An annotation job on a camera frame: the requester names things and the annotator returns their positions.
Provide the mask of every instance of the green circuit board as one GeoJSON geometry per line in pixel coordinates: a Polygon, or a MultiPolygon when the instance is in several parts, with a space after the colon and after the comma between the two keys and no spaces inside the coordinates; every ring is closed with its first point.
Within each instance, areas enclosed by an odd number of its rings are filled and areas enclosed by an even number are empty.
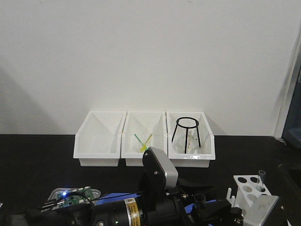
{"type": "MultiPolygon", "coordinates": [[[[78,192],[78,193],[82,193],[84,194],[88,199],[92,200],[94,199],[93,193],[92,193],[92,189],[90,186],[87,187],[82,187],[82,188],[78,188],[78,189],[72,189],[72,190],[67,190],[67,191],[63,191],[59,194],[57,194],[57,199],[60,199],[64,196],[66,196],[68,193],[70,192],[78,192]]],[[[75,205],[75,204],[82,204],[82,203],[86,203],[88,202],[87,199],[81,197],[81,196],[70,196],[67,197],[65,199],[63,199],[62,201],[60,201],[58,203],[58,207],[68,207],[71,205],[75,205]]]]}

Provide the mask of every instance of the black cable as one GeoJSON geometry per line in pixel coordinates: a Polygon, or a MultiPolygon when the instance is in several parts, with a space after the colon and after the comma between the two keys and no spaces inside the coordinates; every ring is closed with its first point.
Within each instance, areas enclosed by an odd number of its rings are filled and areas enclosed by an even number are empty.
{"type": "Polygon", "coordinates": [[[66,199],[66,198],[68,198],[68,197],[71,197],[71,196],[80,196],[80,197],[82,197],[82,198],[84,198],[84,199],[87,199],[88,202],[90,203],[92,209],[93,209],[94,206],[95,206],[94,203],[92,202],[92,200],[90,200],[88,197],[86,197],[83,193],[79,193],[79,192],[69,192],[69,193],[67,193],[65,196],[61,196],[60,198],[58,198],[58,199],[55,201],[55,203],[54,203],[51,207],[49,207],[48,210],[46,210],[45,212],[43,212],[42,214],[43,214],[43,215],[48,214],[49,212],[51,212],[51,211],[53,210],[53,208],[54,208],[60,201],[66,199]]]}
{"type": "Polygon", "coordinates": [[[112,196],[112,197],[104,197],[106,195],[112,194],[112,193],[108,193],[108,194],[104,194],[103,196],[98,197],[96,199],[92,199],[91,201],[97,201],[97,200],[103,200],[103,199],[112,199],[112,198],[127,196],[127,195],[130,195],[130,194],[141,194],[141,193],[143,193],[143,192],[133,192],[133,193],[126,193],[126,194],[116,195],[116,196],[112,196]]]}

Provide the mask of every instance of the clear test tube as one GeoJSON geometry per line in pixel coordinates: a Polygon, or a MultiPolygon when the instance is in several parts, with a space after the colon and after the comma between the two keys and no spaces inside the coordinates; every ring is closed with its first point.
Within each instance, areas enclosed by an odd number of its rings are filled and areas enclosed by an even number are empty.
{"type": "Polygon", "coordinates": [[[257,190],[260,192],[264,192],[265,189],[263,187],[264,185],[264,180],[265,180],[265,171],[264,170],[260,170],[258,171],[258,178],[257,178],[257,190]]]}

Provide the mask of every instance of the black table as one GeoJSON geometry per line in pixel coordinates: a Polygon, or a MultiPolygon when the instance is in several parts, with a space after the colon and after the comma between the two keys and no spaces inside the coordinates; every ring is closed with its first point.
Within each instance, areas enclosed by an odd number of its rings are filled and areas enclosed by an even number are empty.
{"type": "MultiPolygon", "coordinates": [[[[103,194],[135,192],[142,167],[81,167],[73,158],[74,135],[0,135],[0,213],[20,213],[47,200],[58,187],[91,186],[103,194]]],[[[179,177],[218,186],[218,199],[228,187],[236,195],[233,175],[266,171],[266,186],[274,195],[287,197],[277,167],[284,162],[301,165],[301,151],[273,137],[216,136],[216,160],[209,168],[177,168],[179,177]]]]}

